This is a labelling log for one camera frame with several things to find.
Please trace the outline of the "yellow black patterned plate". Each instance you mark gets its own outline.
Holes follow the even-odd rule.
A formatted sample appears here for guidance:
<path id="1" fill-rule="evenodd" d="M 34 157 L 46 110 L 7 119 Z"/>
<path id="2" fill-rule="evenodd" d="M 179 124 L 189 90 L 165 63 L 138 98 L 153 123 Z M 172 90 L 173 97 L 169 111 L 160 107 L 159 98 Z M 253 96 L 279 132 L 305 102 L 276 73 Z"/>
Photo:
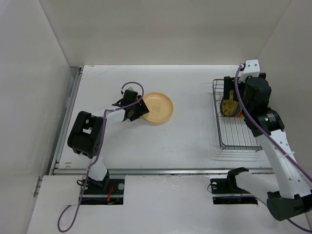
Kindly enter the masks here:
<path id="1" fill-rule="evenodd" d="M 224 117 L 236 117 L 241 112 L 238 101 L 234 100 L 234 90 L 230 90 L 229 98 L 222 98 L 220 112 Z"/>

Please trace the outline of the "beige bear plate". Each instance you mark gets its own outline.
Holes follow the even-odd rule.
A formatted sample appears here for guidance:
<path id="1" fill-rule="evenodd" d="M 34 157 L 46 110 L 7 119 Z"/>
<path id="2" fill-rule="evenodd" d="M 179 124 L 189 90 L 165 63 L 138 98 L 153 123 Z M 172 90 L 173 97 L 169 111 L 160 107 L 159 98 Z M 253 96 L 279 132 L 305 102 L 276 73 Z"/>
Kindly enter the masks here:
<path id="1" fill-rule="evenodd" d="M 149 113 L 142 117 L 151 123 L 166 122 L 173 114 L 174 105 L 171 99 L 163 93 L 151 92 L 145 94 L 143 100 L 149 110 Z"/>

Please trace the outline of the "orange plate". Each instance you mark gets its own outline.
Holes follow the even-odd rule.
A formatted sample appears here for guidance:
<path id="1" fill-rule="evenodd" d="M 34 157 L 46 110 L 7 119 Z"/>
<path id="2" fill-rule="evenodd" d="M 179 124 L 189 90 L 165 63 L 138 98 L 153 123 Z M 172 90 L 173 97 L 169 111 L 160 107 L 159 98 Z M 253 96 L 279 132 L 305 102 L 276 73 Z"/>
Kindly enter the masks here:
<path id="1" fill-rule="evenodd" d="M 236 117 L 243 117 L 242 112 L 240 111 L 240 112 L 236 115 Z"/>

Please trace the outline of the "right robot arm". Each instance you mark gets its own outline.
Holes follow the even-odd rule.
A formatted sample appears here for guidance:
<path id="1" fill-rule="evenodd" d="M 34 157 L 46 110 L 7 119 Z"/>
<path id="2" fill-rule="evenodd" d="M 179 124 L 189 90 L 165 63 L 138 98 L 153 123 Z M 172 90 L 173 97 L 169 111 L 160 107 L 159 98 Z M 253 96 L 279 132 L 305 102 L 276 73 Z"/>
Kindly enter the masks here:
<path id="1" fill-rule="evenodd" d="M 269 107 L 272 89 L 266 74 L 224 77 L 224 97 L 233 97 L 244 121 L 264 150 L 277 186 L 240 167 L 228 171 L 226 187 L 231 192 L 245 190 L 263 201 L 278 221 L 312 210 L 312 177 L 298 165 L 280 115 Z"/>

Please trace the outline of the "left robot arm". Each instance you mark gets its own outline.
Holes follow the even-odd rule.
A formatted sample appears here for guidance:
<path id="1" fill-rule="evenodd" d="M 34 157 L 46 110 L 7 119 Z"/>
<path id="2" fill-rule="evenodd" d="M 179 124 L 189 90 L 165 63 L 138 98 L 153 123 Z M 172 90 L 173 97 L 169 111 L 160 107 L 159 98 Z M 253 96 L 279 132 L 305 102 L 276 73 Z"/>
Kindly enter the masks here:
<path id="1" fill-rule="evenodd" d="M 82 186 L 100 194 L 106 192 L 110 185 L 109 172 L 101 155 L 106 127 L 126 120 L 134 121 L 149 113 L 143 95 L 133 90 L 126 90 L 122 94 L 122 99 L 114 103 L 112 109 L 104 110 L 102 115 L 79 112 L 67 140 L 68 147 L 75 154 L 89 159 Z"/>

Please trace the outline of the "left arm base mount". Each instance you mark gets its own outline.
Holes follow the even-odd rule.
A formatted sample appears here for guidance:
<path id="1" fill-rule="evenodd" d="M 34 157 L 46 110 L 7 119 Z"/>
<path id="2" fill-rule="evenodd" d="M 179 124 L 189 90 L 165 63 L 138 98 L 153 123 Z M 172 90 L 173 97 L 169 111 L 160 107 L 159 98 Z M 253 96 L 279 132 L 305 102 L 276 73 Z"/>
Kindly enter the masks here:
<path id="1" fill-rule="evenodd" d="M 121 178 L 106 180 L 104 185 L 101 182 L 88 182 L 82 195 L 81 205 L 123 205 L 124 184 Z"/>

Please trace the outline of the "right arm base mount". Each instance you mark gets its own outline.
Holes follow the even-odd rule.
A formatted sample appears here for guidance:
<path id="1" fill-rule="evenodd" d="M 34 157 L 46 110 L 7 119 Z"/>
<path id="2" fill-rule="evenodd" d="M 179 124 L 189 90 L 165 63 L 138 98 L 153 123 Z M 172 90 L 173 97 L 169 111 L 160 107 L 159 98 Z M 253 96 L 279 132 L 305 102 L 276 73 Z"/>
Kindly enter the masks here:
<path id="1" fill-rule="evenodd" d="M 257 205 L 257 199 L 240 188 L 231 188 L 226 178 L 211 178 L 208 192 L 213 196 L 214 205 Z"/>

